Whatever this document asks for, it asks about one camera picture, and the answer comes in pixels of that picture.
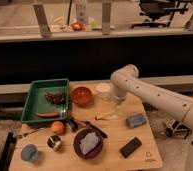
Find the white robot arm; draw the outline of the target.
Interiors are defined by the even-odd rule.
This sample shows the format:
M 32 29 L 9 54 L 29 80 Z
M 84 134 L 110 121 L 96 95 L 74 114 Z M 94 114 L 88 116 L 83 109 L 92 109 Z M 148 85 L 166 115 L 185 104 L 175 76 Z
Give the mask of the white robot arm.
M 128 64 L 111 74 L 113 97 L 123 101 L 132 93 L 155 108 L 172 115 L 192 133 L 186 159 L 185 171 L 193 171 L 193 98 L 141 81 L 135 65 Z

